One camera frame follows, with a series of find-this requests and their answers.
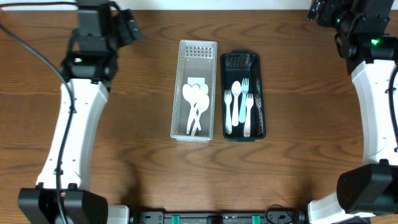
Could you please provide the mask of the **clear plastic basket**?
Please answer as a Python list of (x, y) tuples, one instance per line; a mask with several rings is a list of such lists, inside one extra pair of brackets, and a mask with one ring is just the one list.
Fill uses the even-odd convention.
[[(170, 137), (178, 141), (208, 142), (213, 139), (217, 43), (215, 41), (182, 40), (178, 50), (177, 73), (175, 80), (174, 105)], [(191, 136), (200, 86), (190, 86), (188, 77), (203, 77), (208, 85), (210, 104), (201, 114), (201, 130)]]

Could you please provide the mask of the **translucent plastic spoon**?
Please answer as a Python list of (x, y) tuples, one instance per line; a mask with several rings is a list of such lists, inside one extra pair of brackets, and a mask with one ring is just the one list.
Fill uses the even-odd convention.
[(204, 84), (200, 85), (200, 93), (202, 95), (207, 95), (208, 92), (209, 92), (209, 88), (208, 88), (207, 84), (204, 83)]

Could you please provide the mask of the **black plastic basket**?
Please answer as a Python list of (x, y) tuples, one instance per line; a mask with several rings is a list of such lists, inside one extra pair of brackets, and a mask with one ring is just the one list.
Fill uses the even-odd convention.
[[(264, 112), (264, 100), (262, 92), (261, 63), (258, 54), (247, 50), (234, 50), (220, 57), (221, 72), (221, 96), (223, 112), (223, 135), (226, 139), (237, 142), (253, 142), (257, 139), (263, 139), (266, 136), (266, 122)], [(254, 97), (254, 104), (251, 108), (251, 135), (248, 138), (243, 136), (244, 123), (232, 126), (232, 133), (226, 134), (224, 91), (230, 90), (235, 81), (242, 84), (243, 78), (249, 78), (249, 91)], [(231, 121), (233, 113), (234, 96), (231, 92)], [(241, 106), (242, 93), (239, 96), (239, 109)]]

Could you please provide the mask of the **teal plastic fork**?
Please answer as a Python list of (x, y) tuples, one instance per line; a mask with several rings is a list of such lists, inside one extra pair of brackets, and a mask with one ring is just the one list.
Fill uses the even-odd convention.
[(246, 95), (249, 91), (249, 78), (243, 78), (241, 84), (242, 100), (239, 109), (239, 122), (243, 123), (246, 120)]

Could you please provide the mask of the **white plastic fork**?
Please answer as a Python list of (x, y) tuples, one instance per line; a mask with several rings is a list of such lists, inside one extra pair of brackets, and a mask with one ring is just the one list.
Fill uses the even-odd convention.
[(244, 123), (243, 136), (248, 138), (251, 135), (251, 108), (254, 104), (254, 97), (252, 93), (247, 94), (246, 98), (246, 120)]
[(224, 91), (224, 103), (226, 105), (226, 112), (225, 112), (226, 134), (232, 133), (232, 121), (231, 121), (231, 109), (230, 109), (231, 102), (232, 102), (231, 91), (225, 90)]

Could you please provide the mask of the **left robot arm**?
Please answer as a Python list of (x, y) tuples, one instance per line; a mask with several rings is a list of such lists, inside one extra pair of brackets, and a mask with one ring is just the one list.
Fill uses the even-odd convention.
[(19, 192), (18, 206), (31, 223), (131, 223), (126, 205), (91, 192), (96, 130), (118, 70), (118, 50), (141, 38), (128, 9), (109, 4), (78, 8), (79, 26), (62, 61), (58, 120), (49, 155), (35, 187)]

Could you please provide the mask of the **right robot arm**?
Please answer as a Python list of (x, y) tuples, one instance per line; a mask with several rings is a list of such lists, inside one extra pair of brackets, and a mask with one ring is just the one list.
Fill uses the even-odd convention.
[(397, 213), (397, 38), (386, 33), (392, 0), (313, 0), (307, 18), (336, 30), (338, 54), (358, 95), (363, 126), (359, 168), (332, 194), (307, 205), (306, 223), (368, 223)]

